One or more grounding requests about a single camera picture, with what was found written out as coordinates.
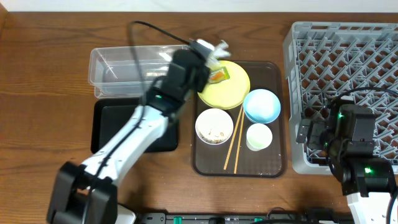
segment chopsticks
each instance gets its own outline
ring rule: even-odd
[[[239,132],[238,150],[236,151],[236,160],[235,160],[235,170],[234,170],[234,174],[236,174],[236,168],[238,168],[239,150],[240,150],[240,148],[241,148],[241,138],[242,138],[242,130],[243,130],[243,120],[244,120],[244,115],[242,116],[241,130],[240,130],[240,132]]]
[[[232,146],[233,146],[233,144],[234,144],[236,131],[238,130],[239,121],[240,121],[241,115],[242,115],[242,109],[243,109],[243,105],[241,106],[241,110],[239,111],[238,119],[236,120],[235,129],[234,129],[234,133],[233,133],[233,135],[232,135],[231,144],[229,145],[229,149],[228,149],[228,155],[226,156],[226,160],[225,160],[224,170],[226,170],[226,167],[227,167],[228,161],[229,161],[229,156],[231,155]],[[240,142],[241,142],[242,127],[243,127],[243,119],[242,119],[241,132],[240,132],[240,134],[239,134],[238,150],[239,150],[239,145],[240,145]],[[236,173],[236,163],[237,163],[237,162],[238,162],[238,155],[237,155],[237,159],[236,159],[236,162],[235,162],[235,173]]]

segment electrical wire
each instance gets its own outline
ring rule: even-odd
[[[310,221],[299,221],[299,220],[286,220],[286,219],[273,219],[273,220],[261,220],[251,224],[272,224],[272,223],[283,223],[283,224],[319,224],[319,222]]]
[[[94,178],[93,178],[94,181],[93,181],[93,183],[92,183],[92,185],[91,185],[91,187],[90,187],[90,189],[88,191],[88,194],[87,194],[88,200],[87,200],[87,203],[86,203],[86,205],[84,207],[83,218],[82,218],[82,221],[81,221],[82,224],[86,224],[86,221],[87,221],[87,218],[88,218],[88,208],[90,207],[90,203],[91,203],[91,195],[93,193],[93,190],[96,187],[97,180],[98,180],[98,177],[100,176],[101,171],[106,166],[108,160],[111,158],[112,154],[118,149],[118,147],[139,127],[139,125],[141,124],[142,119],[143,119],[143,117],[145,115],[145,106],[146,106],[146,103],[147,103],[146,87],[145,87],[145,84],[144,84],[144,76],[143,76],[143,72],[141,70],[141,66],[140,66],[140,63],[139,63],[138,55],[137,55],[137,52],[136,52],[135,48],[133,47],[133,46],[135,46],[134,33],[133,33],[134,24],[142,24],[142,25],[151,27],[151,28],[153,28],[153,29],[155,29],[155,30],[157,30],[157,31],[159,31],[159,32],[161,32],[161,33],[173,38],[173,39],[176,39],[176,40],[179,40],[179,41],[183,42],[184,44],[189,44],[188,41],[183,40],[183,39],[181,39],[181,38],[179,38],[177,36],[174,36],[173,34],[171,34],[169,32],[166,32],[166,31],[164,31],[164,30],[162,30],[162,29],[160,29],[160,28],[158,28],[158,27],[156,27],[156,26],[154,26],[152,24],[149,24],[147,22],[132,21],[132,22],[130,22],[127,25],[127,39],[129,41],[129,46],[130,46],[132,59],[134,60],[134,63],[136,65],[138,76],[139,76],[139,80],[140,80],[140,84],[141,84],[142,96],[141,96],[140,100],[141,100],[141,105],[142,105],[142,111],[141,111],[141,115],[140,115],[136,125],[117,143],[117,145],[115,145],[112,148],[112,150],[109,151],[109,153],[104,157],[104,159],[102,160],[101,164],[99,165],[98,170],[97,170],[97,172],[96,172],[96,174],[94,175]],[[155,80],[151,84],[151,87],[153,87],[162,78],[163,77],[155,78]]]
[[[267,213],[267,218],[269,218],[269,216],[272,214],[272,212],[277,210],[277,209],[285,211],[285,209],[282,208],[282,207],[274,207],[271,210],[269,210],[269,212]],[[292,216],[290,216],[290,214],[287,214],[287,216],[289,216],[289,218],[292,219],[292,220],[294,219]]]
[[[340,148],[339,148],[338,154],[337,154],[337,161],[338,161],[338,163],[340,163],[341,153],[343,152],[343,145],[344,145],[344,143],[347,142],[347,141],[349,141],[348,138],[346,138],[346,139],[344,139],[344,140],[341,141]]]
[[[148,27],[150,27],[150,28],[153,28],[153,29],[155,29],[155,30],[161,32],[162,34],[165,34],[165,35],[167,35],[167,36],[169,36],[169,37],[171,37],[171,38],[173,38],[173,39],[175,39],[175,40],[178,40],[178,41],[180,41],[180,42],[182,42],[182,43],[184,43],[184,44],[189,45],[189,41],[184,40],[184,39],[181,39],[181,38],[179,38],[179,37],[177,37],[177,36],[175,36],[175,35],[173,35],[173,34],[167,32],[167,31],[162,30],[161,28],[156,27],[156,26],[154,26],[154,25],[152,25],[152,24],[149,24],[149,23],[147,23],[147,22],[144,22],[144,21],[134,21],[134,22],[131,22],[131,23],[142,24],[142,25],[148,26]]]
[[[345,91],[344,93],[342,93],[342,94],[336,96],[335,98],[333,98],[333,99],[330,101],[330,104],[328,105],[328,108],[331,108],[331,107],[333,106],[333,104],[335,104],[336,101],[339,100],[341,97],[347,96],[347,95],[349,95],[350,93],[353,93],[353,92],[355,92],[355,91],[362,91],[362,90],[383,91],[383,92],[390,93],[390,94],[392,94],[392,95],[398,96],[398,93],[397,93],[396,91],[394,91],[394,90],[389,90],[389,89],[386,89],[386,88],[371,87],[371,86],[369,86],[369,87],[359,87],[359,88],[355,88],[355,89],[352,89],[352,90]]]
[[[333,164],[331,163],[331,161],[329,160],[329,152],[330,152],[330,147],[331,144],[336,141],[336,137],[334,137],[332,140],[330,140],[328,142],[328,144],[326,145],[326,163],[328,164],[329,168],[330,168],[330,172],[334,175],[335,174],[335,169],[333,168]]]
[[[397,186],[396,190],[394,191],[394,193],[392,194],[390,202],[388,203],[387,215],[386,215],[386,224],[390,224],[391,223],[392,208],[394,206],[394,203],[395,203],[397,197],[398,197],[398,186]]]

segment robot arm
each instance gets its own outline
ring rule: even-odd
[[[113,184],[119,187],[124,176],[136,163],[144,151],[158,138],[162,137],[169,125],[168,117],[161,111],[145,106],[146,109],[139,131],[131,133],[127,139],[118,147],[107,162],[107,166],[101,171],[98,178],[109,177]],[[86,159],[82,164],[86,166],[85,172],[95,175],[103,159],[109,154],[113,147],[133,129],[142,113],[143,106],[138,106],[130,120],[123,128],[97,153]]]
[[[190,92],[203,91],[209,67],[218,63],[217,58],[229,55],[224,50],[228,47],[225,42],[214,47],[197,40],[191,41],[189,46],[188,50],[177,50],[173,54],[160,88],[153,85],[147,91],[147,104],[138,106],[130,120],[103,148],[80,166],[67,162],[61,167],[55,179],[47,222],[109,224],[116,220],[118,223],[133,220],[123,215],[126,209],[118,208],[118,186],[142,153],[165,133],[168,125],[176,122]],[[97,177],[102,163],[103,169]],[[90,198],[80,193],[89,188],[94,189]]]
[[[376,117],[369,108],[338,100],[326,121],[303,119],[296,141],[327,152],[326,162],[341,183],[355,223],[385,223],[396,189],[391,164],[373,156]],[[397,220],[394,203],[391,220]]]

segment gray dish rack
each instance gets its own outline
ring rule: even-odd
[[[353,88],[397,91],[398,24],[295,22],[283,49],[293,168],[300,174],[331,174],[323,151],[296,143],[301,115],[327,118],[326,101]],[[378,91],[357,91],[351,97],[376,114],[374,155],[389,160],[398,174],[398,98]]]

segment black tray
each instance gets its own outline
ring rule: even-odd
[[[98,152],[129,120],[138,98],[117,98],[98,100],[94,106],[91,151]],[[178,146],[178,122],[152,143],[145,152],[169,152]]]
[[[278,96],[281,103],[279,117],[266,124],[272,131],[272,142],[267,148],[254,152],[246,146],[246,131],[252,122],[244,119],[241,148],[236,174],[234,174],[236,151],[238,146],[239,130],[236,132],[234,146],[231,150],[227,170],[224,164],[231,139],[218,146],[204,143],[193,131],[192,137],[192,166],[201,175],[207,176],[232,176],[232,177],[265,177],[275,178],[281,176],[286,170],[286,148],[283,118],[283,96],[279,68],[270,62],[236,62],[245,69],[250,78],[250,90],[267,89]],[[198,115],[210,107],[199,97],[195,97],[193,127]],[[238,118],[240,105],[226,110],[231,115],[234,125]]]

